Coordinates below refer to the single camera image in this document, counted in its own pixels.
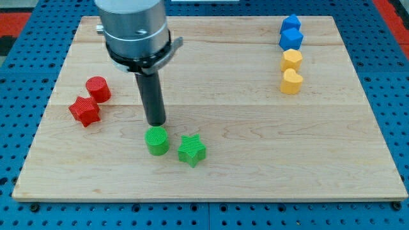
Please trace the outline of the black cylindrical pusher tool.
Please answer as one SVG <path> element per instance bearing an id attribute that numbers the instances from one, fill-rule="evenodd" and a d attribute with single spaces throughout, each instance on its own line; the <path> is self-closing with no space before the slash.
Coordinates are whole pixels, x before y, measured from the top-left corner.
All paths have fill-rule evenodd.
<path id="1" fill-rule="evenodd" d="M 135 78 L 149 125 L 159 127 L 166 122 L 166 111 L 158 73 L 136 73 Z"/>

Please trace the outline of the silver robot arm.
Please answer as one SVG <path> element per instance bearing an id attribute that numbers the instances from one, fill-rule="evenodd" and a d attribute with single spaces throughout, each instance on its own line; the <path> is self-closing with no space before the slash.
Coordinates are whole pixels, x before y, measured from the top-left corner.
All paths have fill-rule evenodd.
<path id="1" fill-rule="evenodd" d="M 95 0 L 112 62 L 135 75 L 148 124 L 166 122 L 158 71 L 172 59 L 183 38 L 172 39 L 163 0 Z"/>

